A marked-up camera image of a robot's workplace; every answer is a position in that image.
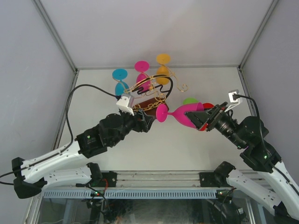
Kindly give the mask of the pink plastic wine glass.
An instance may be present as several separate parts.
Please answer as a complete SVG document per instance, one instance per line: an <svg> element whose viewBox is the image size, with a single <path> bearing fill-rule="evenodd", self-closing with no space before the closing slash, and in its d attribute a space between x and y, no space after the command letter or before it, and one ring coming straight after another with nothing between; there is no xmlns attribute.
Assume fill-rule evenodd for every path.
<svg viewBox="0 0 299 224"><path fill-rule="evenodd" d="M136 83L143 81L144 79L148 78L148 75L145 72L150 68L150 64L147 61L138 61L135 63L135 70L138 71L140 74L136 78ZM150 86L150 81L143 82L141 87L144 91L147 91Z"/></svg>
<svg viewBox="0 0 299 224"><path fill-rule="evenodd" d="M186 112L197 112L204 111L204 106L202 103L186 104L178 107L174 112L168 112L167 106L161 104L156 110L156 119L159 122L164 122L168 115L173 116L180 124L195 128L195 125L185 116Z"/></svg>

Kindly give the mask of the gold wire wine glass rack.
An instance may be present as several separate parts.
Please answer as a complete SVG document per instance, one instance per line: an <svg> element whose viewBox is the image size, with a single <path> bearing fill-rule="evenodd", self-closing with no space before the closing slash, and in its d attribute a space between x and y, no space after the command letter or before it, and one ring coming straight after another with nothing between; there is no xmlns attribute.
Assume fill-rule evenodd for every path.
<svg viewBox="0 0 299 224"><path fill-rule="evenodd" d="M145 74L148 75L148 78L144 79L143 81L139 82L138 84L137 83L134 84L133 86L129 87L126 90L126 92L125 92L126 94L136 92L138 95L138 98L152 96L154 99L153 103L149 103L146 106L141 106L140 103L136 104L135 106L133 106L133 111L142 109L145 112L147 112L149 110L157 108L161 104L166 104L166 99L170 96L174 85L176 85L176 88L180 92L188 91L189 86L186 84L180 84L175 72L173 72L168 66L167 66L167 68L170 72L169 76L157 75L157 74L149 76L145 72ZM168 84L166 84L166 85L158 84L156 82L156 78L158 78L158 77L164 77L164 78L169 79ZM144 91L143 88L141 87L141 84L146 81L150 81L150 86L147 91Z"/></svg>

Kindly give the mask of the blue plastic wine glass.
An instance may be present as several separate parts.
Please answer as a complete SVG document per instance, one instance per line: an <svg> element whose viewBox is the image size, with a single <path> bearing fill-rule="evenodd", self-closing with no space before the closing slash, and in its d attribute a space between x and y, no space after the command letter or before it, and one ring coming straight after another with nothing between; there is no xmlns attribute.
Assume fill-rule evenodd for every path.
<svg viewBox="0 0 299 224"><path fill-rule="evenodd" d="M125 69L116 69L112 72L112 77L117 81L115 86L115 94L117 96L122 95L129 88L128 84L123 80L128 76L128 72Z"/></svg>

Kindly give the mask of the orange plastic wine glass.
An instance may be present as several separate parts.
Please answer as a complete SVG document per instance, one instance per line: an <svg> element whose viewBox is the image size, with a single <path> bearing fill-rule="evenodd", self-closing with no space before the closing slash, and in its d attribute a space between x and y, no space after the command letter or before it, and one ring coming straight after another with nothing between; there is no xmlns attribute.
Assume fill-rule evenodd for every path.
<svg viewBox="0 0 299 224"><path fill-rule="evenodd" d="M160 64L160 67L157 69L156 74L169 76L170 72L166 65L171 61L171 57L168 54L159 54L156 57L156 61L158 64ZM168 84L169 79L164 77L158 77L156 78L156 82L158 84L166 85Z"/></svg>

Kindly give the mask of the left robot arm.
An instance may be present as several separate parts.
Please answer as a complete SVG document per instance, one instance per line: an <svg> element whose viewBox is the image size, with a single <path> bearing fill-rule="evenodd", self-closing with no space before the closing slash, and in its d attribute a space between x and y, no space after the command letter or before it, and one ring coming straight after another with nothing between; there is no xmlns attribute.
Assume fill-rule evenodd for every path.
<svg viewBox="0 0 299 224"><path fill-rule="evenodd" d="M26 199L38 195L50 186L71 183L99 186L102 174L97 163L87 162L77 169L61 170L61 167L105 153L108 148L124 140L131 131L147 133L155 119L143 110L137 110L133 114L122 111L112 113L100 120L95 127L79 134L69 144L30 160L20 157L13 159L15 193L19 199Z"/></svg>

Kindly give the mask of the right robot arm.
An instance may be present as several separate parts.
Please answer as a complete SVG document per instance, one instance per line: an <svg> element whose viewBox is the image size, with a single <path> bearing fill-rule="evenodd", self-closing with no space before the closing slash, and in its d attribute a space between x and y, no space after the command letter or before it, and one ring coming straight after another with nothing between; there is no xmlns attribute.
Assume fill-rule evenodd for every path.
<svg viewBox="0 0 299 224"><path fill-rule="evenodd" d="M264 140L268 129L258 117L248 116L241 123L225 111L226 103L204 111L186 112L186 117L197 129L216 129L238 149L240 157L271 186L268 190L247 178L229 162L222 162L214 170L218 187L229 185L263 205L278 223L299 222L299 187L288 173L281 156Z"/></svg>

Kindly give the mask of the red plastic wine glass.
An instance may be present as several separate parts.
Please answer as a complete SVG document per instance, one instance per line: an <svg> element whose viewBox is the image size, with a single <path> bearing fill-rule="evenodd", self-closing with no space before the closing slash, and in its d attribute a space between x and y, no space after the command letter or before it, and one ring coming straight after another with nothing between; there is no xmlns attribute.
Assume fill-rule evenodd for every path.
<svg viewBox="0 0 299 224"><path fill-rule="evenodd" d="M211 108L214 107L214 105L211 104L211 103L204 103L203 106L204 106L204 109L205 109L205 110L207 110L207 109L211 109ZM208 125L208 124L205 123L205 124L202 126L202 128L200 129L200 131L204 131L204 130L206 129L207 125Z"/></svg>

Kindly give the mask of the green plastic wine glass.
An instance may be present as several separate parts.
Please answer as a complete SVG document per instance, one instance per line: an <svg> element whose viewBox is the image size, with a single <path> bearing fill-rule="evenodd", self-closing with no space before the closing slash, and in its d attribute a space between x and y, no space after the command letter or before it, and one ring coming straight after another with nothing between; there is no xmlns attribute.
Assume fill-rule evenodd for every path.
<svg viewBox="0 0 299 224"><path fill-rule="evenodd" d="M183 101L183 105L187 105L187 104L194 104L197 103L198 100L195 98L185 98Z"/></svg>

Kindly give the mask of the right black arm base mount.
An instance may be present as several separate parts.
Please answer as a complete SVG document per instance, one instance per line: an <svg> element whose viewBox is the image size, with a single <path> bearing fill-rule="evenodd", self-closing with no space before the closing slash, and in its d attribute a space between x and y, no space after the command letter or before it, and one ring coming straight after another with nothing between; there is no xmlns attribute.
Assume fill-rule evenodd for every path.
<svg viewBox="0 0 299 224"><path fill-rule="evenodd" d="M218 187L214 172L199 173L200 186L203 188Z"/></svg>

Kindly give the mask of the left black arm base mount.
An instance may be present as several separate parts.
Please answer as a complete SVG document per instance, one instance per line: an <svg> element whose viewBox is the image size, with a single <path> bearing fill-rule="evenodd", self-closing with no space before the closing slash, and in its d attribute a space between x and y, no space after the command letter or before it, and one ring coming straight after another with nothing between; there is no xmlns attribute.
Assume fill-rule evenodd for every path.
<svg viewBox="0 0 299 224"><path fill-rule="evenodd" d="M113 171L102 172L102 180L99 183L100 187L105 187L108 183L108 187L114 188L117 183L117 173Z"/></svg>

